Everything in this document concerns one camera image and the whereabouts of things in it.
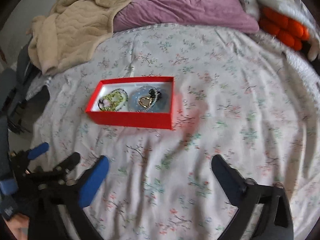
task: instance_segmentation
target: floral bed sheet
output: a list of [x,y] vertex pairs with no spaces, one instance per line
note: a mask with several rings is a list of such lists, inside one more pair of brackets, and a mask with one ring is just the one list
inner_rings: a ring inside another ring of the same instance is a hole
[[[174,76],[181,97],[173,130],[102,126],[84,113],[100,80],[158,75]],[[206,240],[236,211],[211,171],[222,154],[244,177],[284,184],[295,240],[303,240],[320,216],[318,81],[262,32],[162,24],[116,33],[90,62],[48,82],[33,145],[46,141],[50,150],[31,166],[48,170],[76,151],[77,178],[105,155],[109,173],[85,208],[104,239]]]

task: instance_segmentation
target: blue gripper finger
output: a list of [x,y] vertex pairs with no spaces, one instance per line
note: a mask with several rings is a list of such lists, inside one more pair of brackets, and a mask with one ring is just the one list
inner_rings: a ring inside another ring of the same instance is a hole
[[41,154],[46,153],[49,150],[49,144],[48,143],[42,143],[36,148],[33,148],[29,151],[28,159],[34,160],[35,158],[39,157]]
[[91,204],[96,195],[101,183],[104,181],[109,170],[109,160],[105,156],[101,156],[92,172],[79,192],[79,206],[81,208],[87,207]]

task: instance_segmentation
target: purple pillow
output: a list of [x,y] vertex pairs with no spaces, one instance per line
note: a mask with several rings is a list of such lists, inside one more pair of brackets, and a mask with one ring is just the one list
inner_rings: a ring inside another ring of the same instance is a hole
[[239,0],[132,0],[114,18],[114,32],[158,23],[218,25],[245,33],[259,30]]

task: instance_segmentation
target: white floral fabric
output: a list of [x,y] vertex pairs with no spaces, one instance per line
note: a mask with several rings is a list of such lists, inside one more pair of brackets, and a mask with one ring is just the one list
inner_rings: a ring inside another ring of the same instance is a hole
[[[97,125],[84,113],[100,80],[160,75],[175,77],[173,130]],[[107,156],[109,173],[85,209],[104,239],[214,240],[236,211],[211,171],[221,154],[243,177],[284,184],[303,240],[320,216],[318,81],[263,33],[173,24],[116,33],[50,81],[33,139],[50,150],[32,167],[49,170],[76,151],[77,178]]]

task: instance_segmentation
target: human hand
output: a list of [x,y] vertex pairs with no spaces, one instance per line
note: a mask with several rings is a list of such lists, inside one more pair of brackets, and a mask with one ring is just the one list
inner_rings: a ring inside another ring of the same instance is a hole
[[29,218],[27,216],[17,214],[10,221],[4,221],[17,240],[28,240],[28,236],[22,231],[22,228],[29,227]]

